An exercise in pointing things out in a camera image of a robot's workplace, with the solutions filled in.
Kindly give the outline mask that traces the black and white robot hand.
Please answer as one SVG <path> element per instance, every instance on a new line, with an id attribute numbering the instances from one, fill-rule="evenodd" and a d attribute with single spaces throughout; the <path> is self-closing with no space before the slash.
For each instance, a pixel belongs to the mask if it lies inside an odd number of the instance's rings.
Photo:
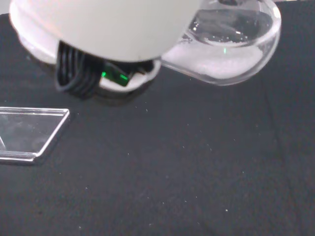
<path id="1" fill-rule="evenodd" d="M 12 0 L 9 19 L 57 91 L 110 106 L 143 94 L 199 0 Z"/>

